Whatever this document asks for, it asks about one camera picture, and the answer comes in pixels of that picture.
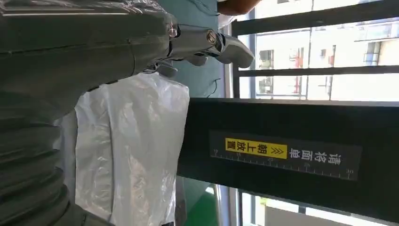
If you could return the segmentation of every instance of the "glass pane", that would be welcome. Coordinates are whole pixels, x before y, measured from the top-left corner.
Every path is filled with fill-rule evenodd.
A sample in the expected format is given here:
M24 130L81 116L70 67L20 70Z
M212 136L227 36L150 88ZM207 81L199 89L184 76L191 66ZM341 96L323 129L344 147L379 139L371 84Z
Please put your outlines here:
M253 86L251 78L242 79L246 98L255 87L258 99L399 101L399 73L256 77Z
M275 200L265 196L253 196L242 193L242 221L243 226L268 225L352 225L352 226L387 226L392 223L374 218L364 218L353 214L344 215L342 211L334 211L323 207L310 208L306 203L300 206L290 201Z
M244 70L399 65L399 17L239 39L255 53Z
M241 15L238 21L282 16L296 13L344 7L378 0L263 0L255 7L255 13Z

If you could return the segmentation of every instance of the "white plastic bag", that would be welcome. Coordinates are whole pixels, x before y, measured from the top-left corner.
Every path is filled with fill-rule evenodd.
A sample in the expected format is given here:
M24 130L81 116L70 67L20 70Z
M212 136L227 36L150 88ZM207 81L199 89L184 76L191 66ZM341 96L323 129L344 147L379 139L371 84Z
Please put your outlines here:
M157 73L123 79L81 97L76 112L78 126L85 126L78 129L76 203L117 226L174 221L188 103L187 87Z
M81 96L76 107L75 202L83 209L109 220L113 200L111 127L105 87Z

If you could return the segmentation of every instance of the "metal bolt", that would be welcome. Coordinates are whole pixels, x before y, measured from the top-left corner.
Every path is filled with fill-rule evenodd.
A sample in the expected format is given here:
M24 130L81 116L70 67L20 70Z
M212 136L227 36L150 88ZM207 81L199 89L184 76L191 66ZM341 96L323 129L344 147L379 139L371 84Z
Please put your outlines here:
M210 43L215 43L216 42L216 34L214 31L209 31L207 35L207 39Z

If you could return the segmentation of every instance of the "black cable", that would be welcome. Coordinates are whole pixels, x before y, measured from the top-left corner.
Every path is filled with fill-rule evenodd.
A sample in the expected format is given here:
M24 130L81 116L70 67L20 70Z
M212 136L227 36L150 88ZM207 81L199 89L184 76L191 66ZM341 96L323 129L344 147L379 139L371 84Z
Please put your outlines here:
M218 81L218 80L221 80L221 78L218 78L218 79L213 80L213 82L215 83L215 90L213 90L213 92L212 92L211 94L209 94L209 95L207 96L207 98L209 98L212 94L216 93L216 90L217 90L217 81Z

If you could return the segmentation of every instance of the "green floor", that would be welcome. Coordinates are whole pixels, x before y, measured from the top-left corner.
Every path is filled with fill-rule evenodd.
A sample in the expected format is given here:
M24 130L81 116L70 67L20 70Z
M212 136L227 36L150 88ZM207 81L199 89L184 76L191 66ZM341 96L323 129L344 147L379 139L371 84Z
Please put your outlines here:
M216 0L202 0L202 2L216 11ZM203 13L188 0L159 0L159 3L181 24L217 30L217 17ZM210 97L224 97L223 66L215 59L208 59L202 67L184 61L176 62L174 66L179 70L175 80L189 87L191 97L207 97L215 90L214 80L218 78L221 78L218 81L218 89ZM208 182L184 179L187 210L185 226L217 226L215 198L205 192L208 186Z

